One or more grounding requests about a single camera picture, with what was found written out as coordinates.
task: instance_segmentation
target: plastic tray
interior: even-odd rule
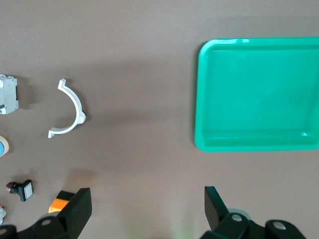
[[[207,42],[195,144],[205,152],[318,148],[319,37]]]

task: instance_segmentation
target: blue tape roll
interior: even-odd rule
[[[4,145],[0,141],[0,156],[2,156],[3,154],[4,154]]]

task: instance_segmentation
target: metal screw head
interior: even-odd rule
[[[286,230],[285,225],[282,224],[281,222],[274,222],[274,227],[279,229],[279,230]]]
[[[238,214],[233,214],[231,216],[231,218],[235,221],[235,222],[241,222],[243,219],[241,218],[241,216],[239,216]]]

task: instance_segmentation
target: semicircular clip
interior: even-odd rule
[[[55,134],[64,134],[64,133],[70,132],[72,129],[75,128],[76,125],[84,123],[86,119],[86,115],[82,111],[82,105],[81,105],[80,99],[70,88],[65,86],[65,83],[66,83],[66,80],[61,79],[58,85],[58,90],[64,92],[68,97],[71,98],[76,111],[75,121],[70,127],[66,127],[66,128],[53,127],[52,129],[49,130],[49,135],[48,135],[49,138],[52,138]]]

